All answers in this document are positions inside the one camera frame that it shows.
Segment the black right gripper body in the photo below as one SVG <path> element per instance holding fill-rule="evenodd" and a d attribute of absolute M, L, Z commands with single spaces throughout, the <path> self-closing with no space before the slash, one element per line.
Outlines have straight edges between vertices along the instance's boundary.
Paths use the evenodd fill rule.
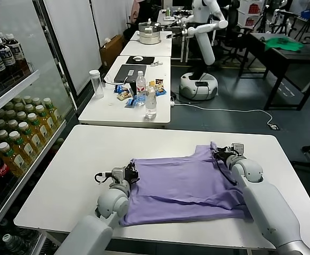
<path fill-rule="evenodd" d="M 230 156 L 233 156 L 233 151 L 232 150 L 229 150 L 228 147 L 217 147 L 219 153 L 219 160 L 221 160 L 223 163 L 226 163 L 227 159 L 230 157 Z"/>

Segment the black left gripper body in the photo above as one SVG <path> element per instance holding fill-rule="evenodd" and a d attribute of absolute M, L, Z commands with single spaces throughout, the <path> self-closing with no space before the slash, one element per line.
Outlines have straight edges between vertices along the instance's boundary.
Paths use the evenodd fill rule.
<path fill-rule="evenodd" d="M 125 168 L 125 180 L 129 184 L 136 183 L 140 180 L 138 171 L 136 170 L 135 166 L 127 166 Z"/>

